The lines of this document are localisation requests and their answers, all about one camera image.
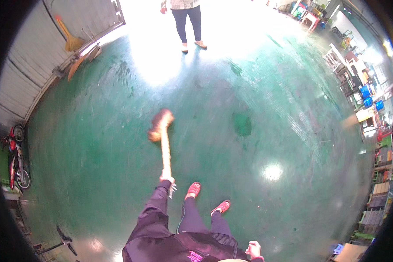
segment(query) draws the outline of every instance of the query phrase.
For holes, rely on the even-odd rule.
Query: blue bucket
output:
[[[370,90],[367,86],[363,86],[360,88],[360,92],[363,98],[369,97],[371,95]]]
[[[364,98],[363,102],[365,107],[370,107],[372,105],[372,98],[371,97]]]
[[[377,101],[377,102],[376,102],[376,109],[377,109],[377,111],[378,111],[378,110],[381,110],[381,109],[383,109],[383,108],[384,108],[383,101],[382,101],[382,100]]]

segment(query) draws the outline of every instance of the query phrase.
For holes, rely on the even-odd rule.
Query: red sandal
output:
[[[219,208],[220,208],[220,213],[223,213],[223,212],[225,212],[228,208],[230,207],[230,200],[225,200],[225,201],[223,201],[223,202],[221,202],[221,204],[219,204],[216,208],[214,208],[212,211],[211,211],[211,216],[212,216],[212,214],[215,212],[215,211],[217,211]]]
[[[192,185],[189,186],[189,189],[188,189],[188,192],[186,193],[186,195],[188,195],[189,193],[194,193],[195,197],[197,197],[200,190],[201,190],[201,183],[194,182],[194,183],[192,183]]]

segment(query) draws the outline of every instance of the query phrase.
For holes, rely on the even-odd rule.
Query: tire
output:
[[[15,181],[16,181],[17,185],[19,186],[19,188],[26,190],[31,186],[31,177],[26,172],[26,170],[23,170],[23,173],[24,173],[25,183],[22,184],[22,182],[21,182],[20,170],[17,170],[17,172],[16,172]]]
[[[13,134],[18,142],[22,142],[25,139],[25,129],[20,124],[13,127]]]

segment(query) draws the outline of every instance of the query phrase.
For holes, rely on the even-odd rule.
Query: wooden broom handle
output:
[[[168,130],[163,129],[161,134],[161,146],[162,146],[162,159],[163,159],[163,169],[164,174],[172,176],[172,169],[170,164],[170,145],[169,145],[169,137]]]

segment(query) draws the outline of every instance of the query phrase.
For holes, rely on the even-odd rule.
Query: black pants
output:
[[[182,220],[178,227],[178,233],[183,231],[194,233],[207,233],[208,228],[202,222],[198,209],[195,206],[195,198],[188,197],[182,206]],[[211,232],[231,235],[227,221],[221,217],[219,211],[215,211],[211,217]]]
[[[189,9],[175,10],[172,9],[173,17],[176,20],[176,29],[178,30],[179,37],[182,43],[186,42],[185,23],[186,16],[189,15],[192,27],[194,28],[195,41],[201,40],[201,9],[199,6]]]

